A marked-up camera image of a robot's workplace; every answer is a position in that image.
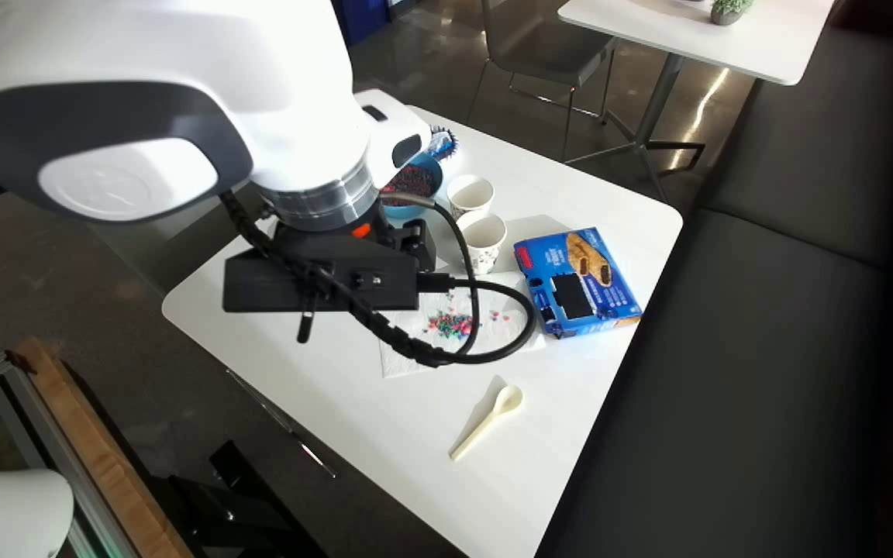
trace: blue packaging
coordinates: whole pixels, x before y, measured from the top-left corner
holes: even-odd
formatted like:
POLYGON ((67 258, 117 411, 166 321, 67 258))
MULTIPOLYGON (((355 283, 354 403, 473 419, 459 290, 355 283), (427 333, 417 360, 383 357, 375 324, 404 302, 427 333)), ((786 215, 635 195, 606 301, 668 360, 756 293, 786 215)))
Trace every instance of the blue packaging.
POLYGON ((596 226, 514 240, 543 327, 556 336, 641 315, 596 226))

